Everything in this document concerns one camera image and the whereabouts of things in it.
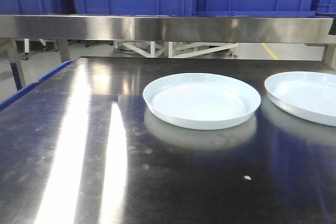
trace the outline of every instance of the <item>gray floor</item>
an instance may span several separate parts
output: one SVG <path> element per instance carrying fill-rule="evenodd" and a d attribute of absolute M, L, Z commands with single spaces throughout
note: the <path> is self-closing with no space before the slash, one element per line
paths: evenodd
<path fill-rule="evenodd" d="M 230 57 L 227 52 L 220 51 L 197 58 L 229 58 L 229 59 L 267 59 L 274 60 L 274 55 L 280 60 L 321 60 L 323 47 L 307 46 L 304 44 L 267 44 L 274 53 L 273 56 L 262 44 L 239 44 L 238 57 Z M 70 56 L 76 60 L 81 56 L 103 57 L 142 57 L 139 55 L 118 54 L 108 42 L 95 42 L 86 48 L 84 43 L 70 45 Z M 36 82 L 38 78 L 61 64 L 59 52 L 49 50 L 32 51 L 29 60 L 22 61 L 26 83 Z M 16 92 L 11 68 L 5 53 L 0 54 L 0 101 L 3 101 Z"/>

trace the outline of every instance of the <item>stainless steel table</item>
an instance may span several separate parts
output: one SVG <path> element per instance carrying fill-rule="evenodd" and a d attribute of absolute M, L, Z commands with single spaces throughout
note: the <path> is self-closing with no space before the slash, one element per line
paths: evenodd
<path fill-rule="evenodd" d="M 336 73 L 313 61 L 78 59 L 0 113 L 0 223 L 335 223 L 336 129 L 265 97 L 264 80 L 291 70 Z M 141 93 L 180 72 L 238 78 L 262 104 L 231 129 L 166 124 Z"/>

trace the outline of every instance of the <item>table leg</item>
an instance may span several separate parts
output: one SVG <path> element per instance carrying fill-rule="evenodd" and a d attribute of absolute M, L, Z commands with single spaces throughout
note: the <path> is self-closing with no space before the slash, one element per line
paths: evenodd
<path fill-rule="evenodd" d="M 67 39 L 58 39 L 59 52 L 61 54 L 61 62 L 70 60 L 69 44 Z"/>
<path fill-rule="evenodd" d="M 23 75 L 20 55 L 17 52 L 16 43 L 14 39 L 10 40 L 11 46 L 7 48 L 10 67 L 15 81 L 16 90 L 20 90 L 26 85 L 25 77 Z"/>
<path fill-rule="evenodd" d="M 328 44 L 324 46 L 322 61 L 328 66 L 336 65 L 336 45 Z"/>

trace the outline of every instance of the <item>stainless steel shelf edge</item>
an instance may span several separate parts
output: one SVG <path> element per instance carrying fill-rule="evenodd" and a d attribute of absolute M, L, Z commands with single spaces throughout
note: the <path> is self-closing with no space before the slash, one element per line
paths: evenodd
<path fill-rule="evenodd" d="M 0 15 L 1 38 L 336 44 L 332 18 Z"/>

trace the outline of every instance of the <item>white plate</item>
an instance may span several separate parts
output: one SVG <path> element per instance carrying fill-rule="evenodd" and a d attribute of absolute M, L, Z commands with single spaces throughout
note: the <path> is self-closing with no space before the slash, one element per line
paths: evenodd
<path fill-rule="evenodd" d="M 265 81 L 270 100 L 281 109 L 308 121 L 336 126 L 336 75 L 284 72 Z"/>
<path fill-rule="evenodd" d="M 218 130 L 248 120 L 259 93 L 237 79 L 210 73 L 180 73 L 149 83 L 143 97 L 165 122 L 195 130 Z"/>
<path fill-rule="evenodd" d="M 236 147 L 250 140 L 257 130 L 257 119 L 223 130 L 199 131 L 176 127 L 157 118 L 146 108 L 144 115 L 148 131 L 159 140 L 190 150 L 219 151 Z"/>

